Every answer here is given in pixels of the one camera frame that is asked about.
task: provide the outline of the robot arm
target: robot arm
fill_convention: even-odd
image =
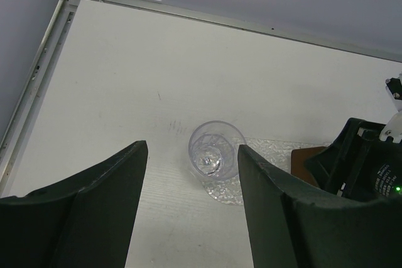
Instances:
[[[387,79],[385,84],[398,113],[385,125],[379,138],[381,141],[386,141],[392,137],[393,143],[399,144],[402,141],[402,73],[398,78]]]

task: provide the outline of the white backdrop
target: white backdrop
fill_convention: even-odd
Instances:
[[[252,267],[244,208],[211,199],[188,171],[192,131],[218,119],[248,138],[332,141],[349,117],[391,118],[384,80],[401,69],[84,0],[5,193],[23,196],[145,139],[128,267]]]

